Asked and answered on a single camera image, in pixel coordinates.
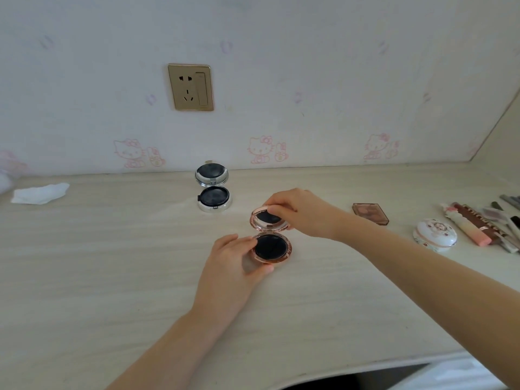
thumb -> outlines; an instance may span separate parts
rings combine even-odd
[[[253,285],[253,288],[257,286],[258,283],[262,282],[263,279],[269,275],[271,272],[275,270],[275,267],[272,264],[263,264],[263,266],[255,269],[253,272],[248,274],[248,278]]]
[[[296,214],[292,209],[286,208],[283,205],[270,205],[267,211],[271,215],[276,215],[283,220],[286,220],[290,225],[294,224],[294,216]]]

white floral container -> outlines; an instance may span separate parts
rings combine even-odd
[[[449,224],[437,219],[425,219],[413,230],[413,239],[434,252],[445,252],[457,242],[457,233]]]

gold wall socket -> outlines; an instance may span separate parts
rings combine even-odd
[[[168,64],[173,102],[179,111],[213,111],[209,65]]]

hello kitty wallpaper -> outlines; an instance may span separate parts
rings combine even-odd
[[[520,0],[0,0],[0,161],[469,161],[520,86],[518,16]],[[174,109],[168,63],[211,66],[215,111]]]

wood grain surface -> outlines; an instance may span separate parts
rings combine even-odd
[[[410,240],[418,221],[442,218],[438,203],[520,194],[469,164],[231,171],[233,204],[221,214],[197,208],[192,173],[27,178],[19,187],[59,182],[71,184],[67,195],[45,205],[0,197],[5,390],[104,388],[191,307],[213,241],[253,235],[251,211],[278,190],[310,189],[346,210],[379,203],[387,227]],[[257,289],[190,389],[278,389],[465,354],[353,249],[284,234],[291,258]],[[458,234],[446,256],[520,289],[518,254]]]

